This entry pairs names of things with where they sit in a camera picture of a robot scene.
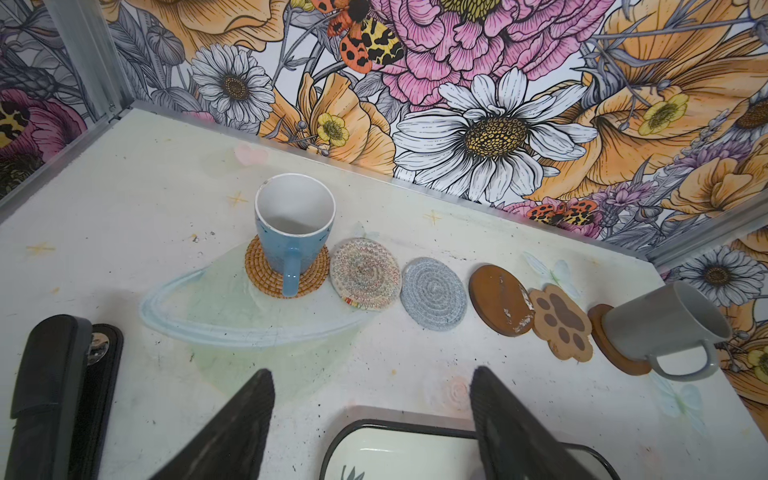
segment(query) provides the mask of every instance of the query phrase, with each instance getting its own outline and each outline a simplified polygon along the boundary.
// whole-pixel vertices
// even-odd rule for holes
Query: floral wallpaper
[[[0,199],[94,123],[40,0],[0,0]]]
[[[664,274],[695,286],[730,321],[720,368],[768,438],[768,227],[688,259]]]
[[[768,183],[766,0],[100,0],[137,98],[635,250]]]

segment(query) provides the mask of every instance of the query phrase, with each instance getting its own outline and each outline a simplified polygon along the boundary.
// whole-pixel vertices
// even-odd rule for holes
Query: blue mug
[[[299,275],[323,249],[336,216],[328,187],[302,174],[282,174],[256,192],[256,228],[266,261],[283,275],[283,296],[299,293]]]

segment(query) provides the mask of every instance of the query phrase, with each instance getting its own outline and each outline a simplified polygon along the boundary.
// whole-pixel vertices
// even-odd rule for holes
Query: white daisy
[[[399,150],[395,176],[473,201],[499,201],[507,189],[532,194],[544,177],[560,173],[540,165],[540,156],[581,158],[586,150],[577,144],[593,140],[598,131],[550,121],[579,101],[586,87],[573,85],[524,102],[527,87],[517,68],[498,85],[488,75],[475,76],[471,89],[441,85],[450,109],[414,112],[398,123],[392,136]]]
[[[751,144],[768,134],[768,83],[750,98],[750,106],[726,132],[720,142],[749,141]]]
[[[231,127],[254,130],[275,103],[272,80],[249,48],[215,44],[198,50],[192,59],[192,78],[215,110],[214,117]]]
[[[739,250],[721,246],[685,263],[677,277],[717,306],[743,305],[760,295],[766,267]]]

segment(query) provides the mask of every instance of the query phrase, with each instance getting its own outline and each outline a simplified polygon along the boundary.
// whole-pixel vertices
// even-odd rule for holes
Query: painted yellow star
[[[56,250],[56,248],[49,247],[48,242],[38,243],[37,245],[32,245],[31,247],[27,245],[27,251],[29,251],[33,257],[42,255],[43,253],[52,252],[54,250]]]
[[[236,207],[239,202],[243,202],[244,204],[248,203],[248,200],[242,198],[240,194],[243,192],[237,192],[234,197],[227,197],[232,201],[232,206]]]
[[[442,219],[442,217],[437,216],[434,210],[430,214],[424,214],[423,217],[432,221],[432,225],[437,225],[437,220]]]

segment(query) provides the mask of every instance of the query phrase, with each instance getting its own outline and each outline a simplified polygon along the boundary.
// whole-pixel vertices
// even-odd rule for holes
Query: mug
[[[331,190],[302,174],[282,174],[264,182],[253,202],[266,261],[283,275],[283,296],[299,293],[299,275],[323,249],[336,216]]]
[[[603,316],[605,336],[630,360],[647,360],[665,379],[693,382],[718,369],[714,344],[731,337],[725,316],[694,287],[685,282],[669,283]],[[707,353],[707,364],[697,372],[672,375],[657,357],[698,346]]]

